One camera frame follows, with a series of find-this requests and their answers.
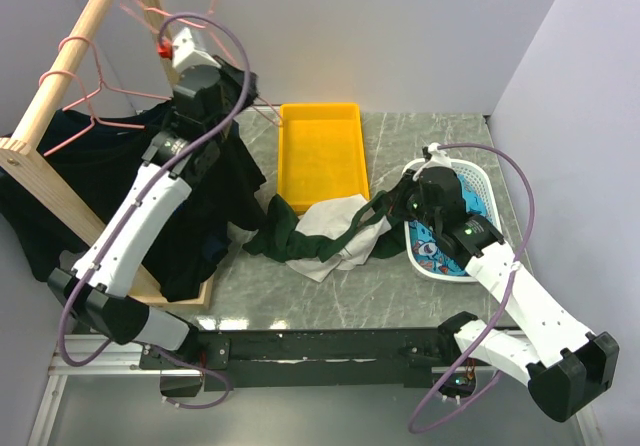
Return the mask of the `green and white t shirt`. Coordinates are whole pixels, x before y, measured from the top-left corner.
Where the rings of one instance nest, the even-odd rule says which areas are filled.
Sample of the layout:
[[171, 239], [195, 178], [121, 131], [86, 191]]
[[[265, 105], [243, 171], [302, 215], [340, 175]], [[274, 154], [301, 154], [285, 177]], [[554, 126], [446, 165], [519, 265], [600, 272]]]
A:
[[370, 200], [356, 194], [321, 201], [298, 216], [276, 195], [266, 223], [243, 249], [322, 282], [335, 269], [351, 270], [371, 257], [388, 259], [405, 251], [403, 223], [389, 215], [389, 207], [389, 194], [382, 190]]

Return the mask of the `yellow plastic tray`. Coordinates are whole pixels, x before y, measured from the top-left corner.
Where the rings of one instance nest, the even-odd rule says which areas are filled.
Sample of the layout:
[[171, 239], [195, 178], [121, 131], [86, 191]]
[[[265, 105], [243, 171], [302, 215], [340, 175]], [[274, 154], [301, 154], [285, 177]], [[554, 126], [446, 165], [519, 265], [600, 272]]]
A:
[[287, 103], [280, 117], [277, 194], [296, 213], [330, 199], [370, 197], [358, 104]]

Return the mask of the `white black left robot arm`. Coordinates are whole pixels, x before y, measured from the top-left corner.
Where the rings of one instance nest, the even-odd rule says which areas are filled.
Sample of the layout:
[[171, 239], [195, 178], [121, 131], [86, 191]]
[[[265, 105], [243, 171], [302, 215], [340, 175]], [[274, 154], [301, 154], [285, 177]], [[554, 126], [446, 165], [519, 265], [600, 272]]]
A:
[[141, 342], [162, 349], [175, 367], [199, 354], [195, 326], [130, 296], [144, 256], [175, 210], [219, 162], [219, 134], [257, 96], [248, 66], [224, 61], [187, 68], [174, 88], [175, 111], [143, 156], [125, 201], [71, 271], [55, 270], [50, 289], [63, 306], [58, 340], [70, 317], [103, 333], [108, 342]]

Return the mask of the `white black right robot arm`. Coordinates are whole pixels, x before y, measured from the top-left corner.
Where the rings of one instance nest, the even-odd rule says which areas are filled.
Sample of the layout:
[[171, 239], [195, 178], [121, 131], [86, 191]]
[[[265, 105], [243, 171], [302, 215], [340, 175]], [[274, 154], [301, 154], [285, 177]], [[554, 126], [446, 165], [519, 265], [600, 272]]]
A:
[[450, 167], [405, 168], [390, 193], [390, 212], [428, 227], [437, 247], [500, 302], [524, 336], [459, 313], [439, 328], [439, 356], [452, 365], [472, 357], [493, 366], [526, 386], [546, 416], [564, 422], [611, 387], [619, 344], [567, 312], [517, 260], [501, 232], [468, 212], [462, 192]]

